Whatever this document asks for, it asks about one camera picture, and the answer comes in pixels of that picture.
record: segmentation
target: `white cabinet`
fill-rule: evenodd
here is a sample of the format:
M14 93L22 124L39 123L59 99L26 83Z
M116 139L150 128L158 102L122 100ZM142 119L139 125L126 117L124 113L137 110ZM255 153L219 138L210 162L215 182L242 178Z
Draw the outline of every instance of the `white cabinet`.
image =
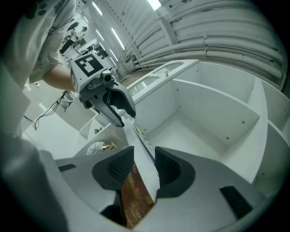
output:
M133 96L135 124L153 146L220 161L266 195L277 191L290 164L289 99L244 71L188 61L167 77L168 64L147 74L160 78Z

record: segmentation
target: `white shelf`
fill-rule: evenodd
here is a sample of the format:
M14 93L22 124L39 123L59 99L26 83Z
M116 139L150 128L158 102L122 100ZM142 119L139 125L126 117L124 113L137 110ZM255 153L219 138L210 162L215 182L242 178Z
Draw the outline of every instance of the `white shelf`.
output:
M268 120L266 148L255 187L266 196L277 193L289 171L289 165L290 145L278 127Z
M226 65L199 62L179 74L176 79L217 89L247 103L255 76Z
M113 142L116 147L128 146L124 129L122 127L113 126L109 123L99 133L97 133L95 137L87 141L75 156L86 155L87 149L95 142L105 142L108 144Z
M177 111L147 135L153 146L180 150L220 161L226 145L210 131Z
M269 83L262 81L262 84L267 101L268 118L290 144L290 100Z
M95 118L92 119L92 123L91 123L91 127L88 133L88 138L87 141L90 141L91 139L93 139L97 134L95 133L95 129L100 129L100 128L104 128L104 125L102 125L100 122L98 122Z
M140 101L136 110L135 124L152 145L221 161L253 182L266 132L264 118L243 101L173 79Z

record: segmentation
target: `white panel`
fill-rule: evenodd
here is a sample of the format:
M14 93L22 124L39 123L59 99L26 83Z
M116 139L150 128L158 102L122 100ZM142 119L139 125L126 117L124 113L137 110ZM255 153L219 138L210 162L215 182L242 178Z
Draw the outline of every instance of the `white panel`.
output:
M247 103L255 76L226 65L200 62L200 84L228 93Z
M285 180L285 175L278 175L278 176L259 176L254 183L256 189L260 190L266 197L271 197L276 195L283 182Z
M231 144L222 156L221 162L252 183L259 170L265 151L267 123L264 118Z
M210 131L177 111L147 135L153 146L180 150L193 155L220 160L226 145Z
M104 127L109 124L109 121L105 119L101 114L98 114L95 116L95 119L100 122Z
M136 104L135 124L144 135L150 133L176 111L171 82L167 82Z
M290 144L290 116L288 117L287 122L285 123L282 133L285 136L286 141Z
M95 142L113 142L116 147L128 146L124 129L122 127L116 127L111 123L101 130L92 140L90 140L85 146L83 146L75 156L86 155L87 149Z
M93 118L87 140L90 141L92 138L94 138L97 135L95 133L95 129L99 130L100 128L104 129L104 125L102 125L100 122Z
M269 120L282 130L290 117L290 100L278 89L262 81L268 108Z
M171 82L178 89L175 95L180 110L227 145L239 139L259 118L245 103L228 94L192 82Z
M89 109L86 109L77 97L68 109L65 112L60 112L59 115L69 125L79 131L90 119L95 116L95 113Z
M259 78L255 78L253 90L248 101L248 105L258 115L267 115L267 104L262 81Z
M85 139L87 139L89 137L89 132L90 132L92 120L93 119L91 119L89 122L87 122L87 124L84 125L83 128L79 131L80 135L82 135Z
M87 140L76 129L66 123L57 114L42 117L37 130L30 125L26 134L43 149L49 151L54 159L64 159L73 156L75 140L85 145Z
M198 62L177 75L175 79L199 83L200 73L200 62Z
M258 175L261 177L286 175L290 165L290 146L279 129L268 122L267 144Z

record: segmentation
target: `ceiling light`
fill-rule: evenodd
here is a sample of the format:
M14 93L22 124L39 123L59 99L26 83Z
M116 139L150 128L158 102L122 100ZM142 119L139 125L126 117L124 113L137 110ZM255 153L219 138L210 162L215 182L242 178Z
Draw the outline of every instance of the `ceiling light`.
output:
M100 32L98 32L97 29L96 29L96 32L99 34L99 36L101 37L101 39L104 41L103 37L101 36Z
M104 48L104 46L101 44L101 42L99 42L100 43L100 46L104 49L104 51L105 51L105 48Z
M158 0L147 0L147 1L152 6L153 10L157 10L161 6Z
M87 21L87 23L89 23L89 21L87 20L87 18L84 16L85 20Z
M116 63L113 61L112 57L110 57L110 58L111 58L112 62L114 63L114 65L117 66Z
M102 16L103 12L101 12L100 8L96 5L96 3L92 2L92 5L96 8L96 10L99 12L99 14Z
M115 32L115 30L113 28L112 28L112 32L115 35L115 37L117 38L117 40L118 40L119 44L121 45L122 49L125 50L124 44L122 43L122 41L120 40L119 36L117 35L117 33Z
M115 54L113 53L112 49L110 49L111 53L113 54L113 56L115 57L116 61L119 62L119 60L117 59L117 57L115 56Z

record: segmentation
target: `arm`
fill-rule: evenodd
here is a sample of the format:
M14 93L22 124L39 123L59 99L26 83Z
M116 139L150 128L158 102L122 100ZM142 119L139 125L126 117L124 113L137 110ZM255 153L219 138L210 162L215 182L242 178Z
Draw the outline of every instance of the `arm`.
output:
M55 66L47 71L44 75L43 80L50 86L57 89L75 91L70 73L66 72L63 67Z
M43 79L48 85L55 88L74 91L70 73L61 67L62 59L59 55L59 48L66 34L68 23L75 12L74 7L74 0L68 0L59 11L29 77L30 83Z

